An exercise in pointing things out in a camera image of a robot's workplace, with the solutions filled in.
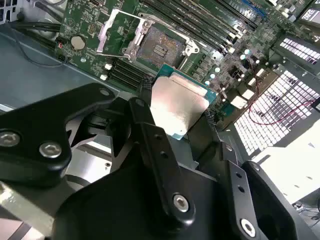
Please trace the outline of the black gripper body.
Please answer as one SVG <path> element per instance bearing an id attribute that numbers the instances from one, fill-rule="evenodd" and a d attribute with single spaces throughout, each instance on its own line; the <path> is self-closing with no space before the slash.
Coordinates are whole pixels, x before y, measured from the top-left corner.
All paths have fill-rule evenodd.
<path id="1" fill-rule="evenodd" d="M 235 240 L 218 183 L 185 167 L 182 178 L 195 203 L 195 221 L 174 231 L 161 214 L 155 185 L 133 164 L 71 195 L 58 210 L 54 240 Z"/>

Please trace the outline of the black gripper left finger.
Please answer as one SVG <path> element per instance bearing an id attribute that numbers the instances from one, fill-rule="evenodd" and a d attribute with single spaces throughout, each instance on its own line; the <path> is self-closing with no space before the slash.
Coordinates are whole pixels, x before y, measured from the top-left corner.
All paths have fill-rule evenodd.
<path id="1" fill-rule="evenodd" d="M 72 151 L 96 137 L 110 136 L 120 171 L 142 165 L 154 183 L 161 214 L 170 227 L 188 227 L 196 208 L 165 131 L 156 126 L 150 105 L 152 88 L 123 99 L 99 83 L 90 83 L 0 117 L 0 178 L 34 187 L 57 185 Z"/>

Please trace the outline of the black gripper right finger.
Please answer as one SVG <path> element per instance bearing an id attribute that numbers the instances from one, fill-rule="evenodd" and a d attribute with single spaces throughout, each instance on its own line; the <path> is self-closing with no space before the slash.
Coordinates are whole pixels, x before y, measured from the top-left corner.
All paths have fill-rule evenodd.
<path id="1" fill-rule="evenodd" d="M 233 147 L 221 140 L 210 110 L 188 131 L 188 140 L 197 170 L 219 183 L 234 235 L 246 240 L 300 239 L 297 212 L 260 166 L 238 162 Z"/>

